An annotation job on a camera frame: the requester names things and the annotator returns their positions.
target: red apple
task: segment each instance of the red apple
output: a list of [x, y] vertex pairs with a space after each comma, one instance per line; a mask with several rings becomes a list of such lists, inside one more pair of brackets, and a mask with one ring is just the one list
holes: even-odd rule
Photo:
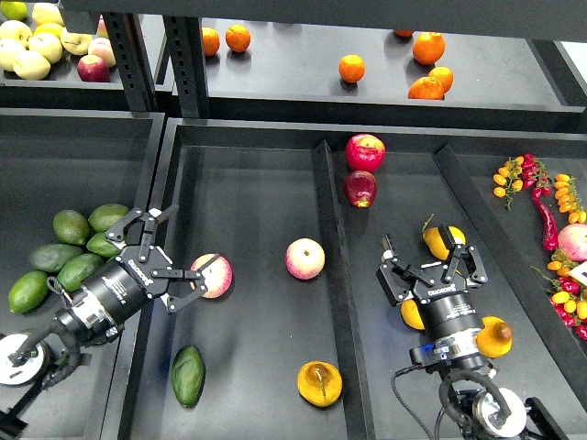
[[106, 61], [97, 55], [85, 55], [77, 63], [77, 73], [82, 81], [89, 83], [110, 83], [110, 70]]
[[351, 170], [375, 172], [385, 159], [385, 146], [374, 135], [355, 135], [347, 143], [345, 156]]
[[298, 280], [310, 280], [324, 268], [324, 249], [311, 238], [295, 240], [285, 251], [285, 267]]
[[377, 181], [368, 171], [353, 171], [345, 179], [344, 188], [350, 204], [358, 208], [371, 206], [377, 195]]
[[[192, 264], [191, 270], [197, 270], [200, 266], [204, 266], [214, 255], [205, 254], [202, 257], [198, 257], [194, 261], [194, 264]], [[228, 290], [232, 282], [232, 268], [228, 260], [222, 256], [215, 259], [210, 266], [202, 270], [202, 275], [204, 275], [205, 285], [208, 288], [208, 291], [202, 295], [204, 298], [217, 298]]]

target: pink apple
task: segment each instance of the pink apple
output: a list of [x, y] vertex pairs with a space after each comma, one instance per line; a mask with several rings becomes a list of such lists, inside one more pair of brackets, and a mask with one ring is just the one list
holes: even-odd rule
[[[198, 257], [191, 270], [197, 270], [200, 266], [204, 266], [215, 254], [205, 254]], [[222, 256], [218, 257], [210, 266], [202, 270], [202, 275], [205, 278], [205, 285], [208, 291], [202, 295], [204, 298], [217, 298], [225, 293], [232, 282], [232, 268], [228, 260]]]
[[106, 61], [97, 55], [85, 55], [77, 63], [77, 72], [82, 81], [89, 83], [110, 83], [110, 70]]
[[310, 280], [324, 268], [324, 249], [311, 238], [295, 240], [285, 252], [285, 267], [298, 280]]

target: orange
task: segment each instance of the orange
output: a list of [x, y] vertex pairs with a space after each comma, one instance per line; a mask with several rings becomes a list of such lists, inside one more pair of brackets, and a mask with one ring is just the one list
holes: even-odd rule
[[438, 32], [422, 32], [414, 41], [412, 54], [420, 64], [434, 64], [444, 53], [447, 43]]
[[250, 44], [250, 32], [244, 26], [233, 25], [227, 30], [226, 40], [232, 50], [244, 52]]
[[347, 55], [340, 60], [338, 72], [347, 83], [356, 83], [365, 74], [365, 63], [359, 55]]
[[212, 57], [220, 49], [220, 37], [211, 27], [202, 27], [202, 41], [204, 42], [204, 55]]
[[444, 93], [450, 90], [452, 82], [455, 80], [455, 75], [448, 67], [435, 67], [430, 71], [428, 76], [433, 76], [442, 83], [444, 87]]
[[442, 99], [444, 87], [442, 82], [431, 76], [416, 80], [407, 93], [410, 99]]

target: cable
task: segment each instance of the cable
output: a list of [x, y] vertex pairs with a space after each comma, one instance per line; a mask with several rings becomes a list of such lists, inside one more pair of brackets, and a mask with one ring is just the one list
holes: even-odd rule
[[397, 398], [397, 401], [399, 401], [402, 406], [405, 408], [406, 411], [408, 411], [408, 413], [414, 417], [414, 420], [417, 421], [417, 423], [420, 425], [420, 427], [424, 430], [424, 432], [426, 433], [427, 437], [429, 440], [435, 440], [435, 438], [432, 436], [432, 433], [430, 432], [430, 430], [428, 430], [428, 428], [426, 428], [426, 425], [424, 424], [424, 422], [422, 422], [422, 420], [420, 420], [420, 418], [415, 414], [415, 412], [412, 410], [412, 408], [410, 408], [409, 406], [407, 406], [407, 403], [404, 402], [404, 399], [402, 399], [402, 396], [400, 396], [400, 392], [397, 390], [397, 388], [395, 387], [395, 380], [400, 377], [403, 376], [404, 374], [407, 374], [411, 371], [415, 371], [417, 369], [420, 369], [420, 367], [413, 365], [412, 367], [407, 367], [407, 368], [402, 368], [398, 371], [395, 371], [394, 374], [392, 375], [392, 390], [393, 390], [393, 394], [395, 394], [395, 397]]

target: green fruit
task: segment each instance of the green fruit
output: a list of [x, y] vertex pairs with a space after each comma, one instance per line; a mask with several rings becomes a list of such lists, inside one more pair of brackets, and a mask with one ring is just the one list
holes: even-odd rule
[[73, 292], [82, 286], [82, 281], [96, 272], [104, 260], [95, 254], [82, 254], [70, 259], [57, 275], [57, 281], [66, 291]]
[[27, 5], [24, 2], [0, 2], [2, 14], [9, 20], [22, 21], [27, 18]]
[[124, 217], [128, 208], [122, 204], [109, 203], [95, 208], [90, 214], [90, 225], [95, 232], [105, 232], [110, 229], [118, 220]]
[[105, 259], [110, 259], [115, 257], [120, 253], [120, 249], [114, 246], [109, 241], [106, 241], [106, 232], [98, 232], [88, 244], [85, 245], [90, 252], [99, 255], [100, 257], [104, 257]]
[[193, 408], [204, 385], [205, 367], [196, 346], [185, 346], [175, 355], [172, 363], [172, 386], [177, 401]]
[[28, 256], [31, 266], [48, 273], [59, 272], [70, 259], [82, 255], [80, 247], [72, 245], [45, 245], [39, 247]]
[[83, 246], [90, 236], [90, 225], [87, 220], [72, 209], [60, 211], [55, 215], [53, 230], [59, 240], [70, 245]]
[[41, 304], [47, 293], [49, 287], [45, 272], [33, 270], [25, 273], [8, 293], [10, 310], [15, 314], [24, 314]]

